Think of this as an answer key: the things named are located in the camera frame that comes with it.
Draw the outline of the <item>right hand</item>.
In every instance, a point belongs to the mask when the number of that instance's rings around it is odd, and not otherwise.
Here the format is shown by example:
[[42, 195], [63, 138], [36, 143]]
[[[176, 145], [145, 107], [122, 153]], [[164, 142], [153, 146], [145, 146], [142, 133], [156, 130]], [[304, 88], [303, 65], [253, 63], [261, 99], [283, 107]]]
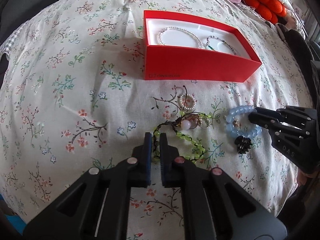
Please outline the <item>right hand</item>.
[[315, 178], [317, 176], [317, 171], [313, 172], [312, 174], [307, 174], [298, 170], [297, 174], [297, 184], [298, 186], [304, 186], [309, 178]]

